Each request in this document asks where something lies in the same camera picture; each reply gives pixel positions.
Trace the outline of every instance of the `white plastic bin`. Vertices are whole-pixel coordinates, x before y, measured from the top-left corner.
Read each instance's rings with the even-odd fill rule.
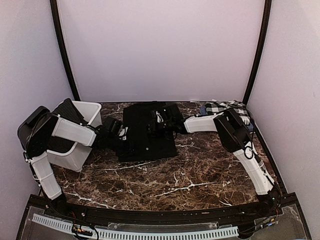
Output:
[[[79,110],[88,124],[93,127],[97,127],[102,124],[100,114],[101,104],[85,101],[72,101],[72,103]],[[82,144],[75,142],[68,152],[61,153],[47,150],[47,154],[50,163],[80,172],[91,150],[91,147],[83,146]]]

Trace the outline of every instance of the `black and white plaid fabric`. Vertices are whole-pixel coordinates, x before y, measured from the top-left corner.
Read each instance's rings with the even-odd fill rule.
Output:
[[[235,108],[235,112],[239,114],[242,121],[246,124],[250,124],[250,117],[248,112],[245,110],[245,105],[240,101],[218,101],[212,99],[212,102],[205,103],[205,111],[207,115],[215,115],[225,109]]]

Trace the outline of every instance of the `black post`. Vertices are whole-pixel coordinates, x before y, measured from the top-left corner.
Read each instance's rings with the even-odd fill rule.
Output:
[[[62,62],[64,65],[64,70],[65,70],[66,76],[68,78],[68,82],[69,82],[74,100],[80,101],[80,96],[79,96],[79,93],[77,90],[74,76],[72,74],[72,70],[71,70],[71,66],[69,63],[69,58],[68,58],[68,54],[67,54],[67,50],[66,50],[66,45],[65,45],[65,41],[64,41],[64,36],[62,33],[62,29],[61,29],[61,22],[60,22],[60,17],[59,17],[57,0],[50,0],[50,4],[51,4],[51,12],[52,12],[52,18],[53,18],[56,39],[58,41],[60,54],[61,54]]]
[[[254,61],[253,61],[249,81],[246,86],[246,90],[245,90],[244,97],[242,100],[242,102],[245,105],[248,104],[252,89],[254,87],[254,83],[256,80],[256,76],[257,76],[257,72],[258,72],[258,68],[259,68],[259,64],[260,64],[260,60],[261,60],[262,51],[264,49],[264,44],[265,44],[267,29],[268,29],[268,23],[269,23],[269,17],[270,17],[270,11],[271,11],[271,3],[272,3],[272,0],[265,0],[265,2],[264,2],[264,10],[263,10],[263,17],[262,17],[258,45],[256,47],[256,52],[255,52],[255,56],[254,56]]]

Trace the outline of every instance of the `white slotted strip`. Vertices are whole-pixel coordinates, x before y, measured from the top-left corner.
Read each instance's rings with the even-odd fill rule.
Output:
[[[34,214],[32,221],[67,234],[72,234],[71,221],[53,219],[39,214]],[[86,226],[83,226],[82,229],[91,233],[93,232],[92,229]],[[206,231],[179,233],[124,232],[107,230],[98,227],[95,229],[99,234],[100,240],[217,240],[239,236],[237,226]],[[96,232],[93,232],[91,238],[96,239]]]

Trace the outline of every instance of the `brown marble surface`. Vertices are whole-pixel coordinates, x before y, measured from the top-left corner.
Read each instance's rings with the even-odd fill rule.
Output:
[[[130,103],[104,103],[106,116],[122,119]],[[198,114],[201,103],[181,102],[181,112]],[[111,150],[92,150],[81,172],[53,166],[68,202],[140,211],[220,208],[257,202],[254,185],[237,158],[221,145],[216,132],[178,134],[178,156],[149,162],[118,163]],[[257,137],[256,150],[270,175],[272,167]]]

